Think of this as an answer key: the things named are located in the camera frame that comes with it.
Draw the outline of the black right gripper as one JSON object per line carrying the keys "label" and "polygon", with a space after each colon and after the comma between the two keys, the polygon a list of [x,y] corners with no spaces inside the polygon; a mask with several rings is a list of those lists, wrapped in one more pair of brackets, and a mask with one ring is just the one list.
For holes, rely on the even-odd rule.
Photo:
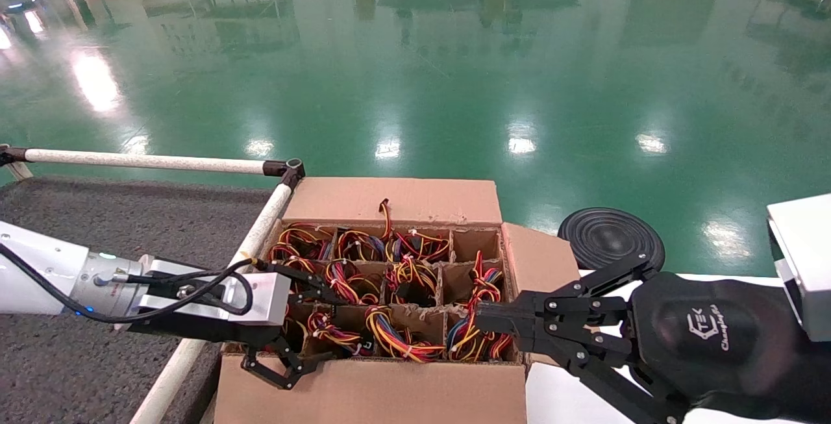
{"label": "black right gripper", "polygon": [[653,397],[618,373],[631,353],[627,341],[601,336],[597,343],[590,331],[563,323],[620,324],[627,301],[605,295],[644,282],[633,290],[631,308],[650,373],[691,401],[772,398],[807,342],[784,289],[656,274],[657,264],[644,253],[624,256],[552,293],[525,290],[509,303],[482,301],[475,327],[508,334],[521,352],[552,359],[632,422],[682,423],[685,403]]}

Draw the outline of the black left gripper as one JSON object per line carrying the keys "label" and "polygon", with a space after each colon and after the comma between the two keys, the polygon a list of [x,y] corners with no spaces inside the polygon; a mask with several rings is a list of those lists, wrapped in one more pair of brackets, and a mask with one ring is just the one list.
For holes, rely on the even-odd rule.
{"label": "black left gripper", "polygon": [[[276,273],[278,279],[282,277],[289,280],[288,287],[285,288],[287,306],[311,302],[348,305],[347,300],[342,299],[321,275],[280,262],[253,262],[253,267],[258,272]],[[302,377],[315,373],[321,363],[338,359],[333,352],[299,356],[291,349],[288,341],[281,338],[281,326],[243,325],[220,319],[154,319],[131,323],[125,330],[206,342],[239,342],[243,348],[243,370],[282,390],[294,389]],[[282,363],[282,373],[265,366],[258,359],[258,353],[266,351],[268,347]]]}

